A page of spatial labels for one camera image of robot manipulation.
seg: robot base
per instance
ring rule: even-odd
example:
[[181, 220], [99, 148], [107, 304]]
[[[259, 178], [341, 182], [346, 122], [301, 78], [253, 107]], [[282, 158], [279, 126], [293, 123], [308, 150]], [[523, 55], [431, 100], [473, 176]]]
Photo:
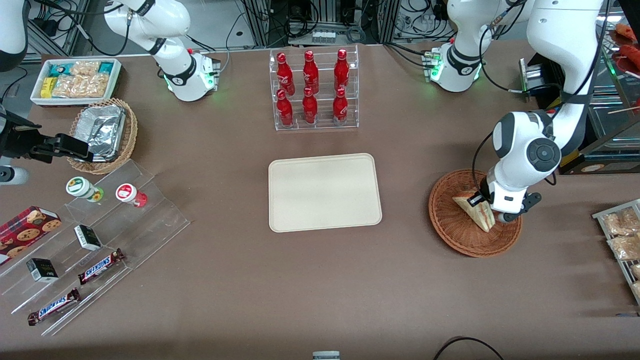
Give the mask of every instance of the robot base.
[[444, 90], [463, 92], [478, 79], [482, 65], [477, 67], [475, 74], [472, 73], [473, 68], [469, 67], [468, 74], [460, 75], [447, 59], [447, 51], [450, 47], [451, 44], [434, 47], [430, 53], [422, 56], [422, 64], [429, 67], [429, 69], [424, 69], [424, 77], [428, 83], [436, 83]]
[[196, 101], [211, 91], [218, 89], [220, 80], [220, 62], [214, 63], [211, 58], [202, 54], [191, 55], [196, 60], [196, 70], [184, 85], [177, 86], [166, 80], [167, 86], [182, 101]]

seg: brown table surface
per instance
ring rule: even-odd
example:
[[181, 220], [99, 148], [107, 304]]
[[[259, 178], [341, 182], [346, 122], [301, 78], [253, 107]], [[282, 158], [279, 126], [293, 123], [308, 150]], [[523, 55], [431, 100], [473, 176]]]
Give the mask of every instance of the brown table surface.
[[[506, 359], [637, 359], [640, 319], [614, 317], [637, 308], [590, 216], [638, 198], [637, 176], [533, 186], [543, 202], [510, 251], [458, 254], [428, 219], [431, 187], [469, 167], [506, 112], [534, 105], [484, 77], [450, 94], [385, 47], [359, 50], [361, 125], [332, 133], [273, 129], [268, 51], [233, 53], [220, 90], [193, 103], [167, 91], [153, 58], [121, 58], [118, 96], [140, 123], [133, 158], [193, 223], [53, 337], [1, 303], [0, 358], [310, 359], [340, 350], [345, 360], [430, 359], [466, 335]], [[517, 60], [532, 54], [524, 41], [499, 41], [487, 69], [516, 86]], [[77, 112], [34, 106], [29, 119], [54, 134]], [[273, 160], [358, 152], [376, 161], [380, 224], [269, 229]], [[478, 168], [496, 159], [487, 146]], [[32, 204], [59, 208], [71, 200], [65, 181], [81, 175], [64, 159], [13, 164], [32, 175], [26, 186], [0, 187], [0, 222]], [[491, 356], [458, 343], [442, 359]]]

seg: red cookie box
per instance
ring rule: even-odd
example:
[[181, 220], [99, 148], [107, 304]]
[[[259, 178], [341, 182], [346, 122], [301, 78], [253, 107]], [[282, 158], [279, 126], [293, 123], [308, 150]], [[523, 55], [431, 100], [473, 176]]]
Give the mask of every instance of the red cookie box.
[[62, 222], [57, 214], [30, 206], [0, 226], [0, 265], [14, 258]]

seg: brown wicker tray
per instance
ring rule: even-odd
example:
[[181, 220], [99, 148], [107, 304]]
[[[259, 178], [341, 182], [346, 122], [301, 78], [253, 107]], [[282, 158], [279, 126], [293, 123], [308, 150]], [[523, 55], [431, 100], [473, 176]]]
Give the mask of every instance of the brown wicker tray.
[[[138, 135], [138, 120], [136, 119], [136, 114], [133, 113], [129, 105], [120, 100], [120, 99], [109, 99], [101, 102], [96, 102], [95, 104], [89, 105], [89, 107], [98, 107], [98, 106], [107, 106], [107, 105], [118, 105], [127, 110], [127, 117], [125, 118], [124, 130], [122, 131], [122, 140], [120, 141], [120, 149], [119, 155], [116, 160], [111, 163], [83, 163], [80, 161], [73, 160], [71, 158], [67, 158], [71, 166], [82, 172], [88, 172], [94, 175], [104, 175], [108, 174], [115, 169], [119, 168], [127, 162], [127, 160], [131, 157], [133, 153], [133, 148], [136, 145], [136, 136]], [[78, 124], [78, 120], [80, 118], [80, 114], [76, 116], [76, 120], [71, 125], [71, 130], [69, 131], [69, 135], [73, 136], [76, 133], [76, 126]]]
[[[478, 181], [484, 173], [476, 170]], [[522, 217], [495, 226], [484, 232], [460, 208], [453, 197], [462, 191], [475, 190], [471, 169], [450, 172], [438, 180], [429, 195], [429, 217], [436, 232], [449, 246], [462, 254], [475, 258], [487, 258], [507, 251], [522, 231]]]

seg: small black box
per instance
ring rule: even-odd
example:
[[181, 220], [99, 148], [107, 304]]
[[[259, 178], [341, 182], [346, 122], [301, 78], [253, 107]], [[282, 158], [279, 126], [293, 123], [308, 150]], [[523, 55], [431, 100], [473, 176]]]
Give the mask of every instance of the small black box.
[[54, 282], [58, 280], [56, 269], [53, 268], [51, 261], [47, 259], [31, 258], [27, 261], [27, 268], [35, 281]]
[[100, 250], [102, 244], [91, 227], [80, 224], [74, 228], [74, 231], [76, 232], [76, 238], [80, 241], [80, 246], [91, 251]]

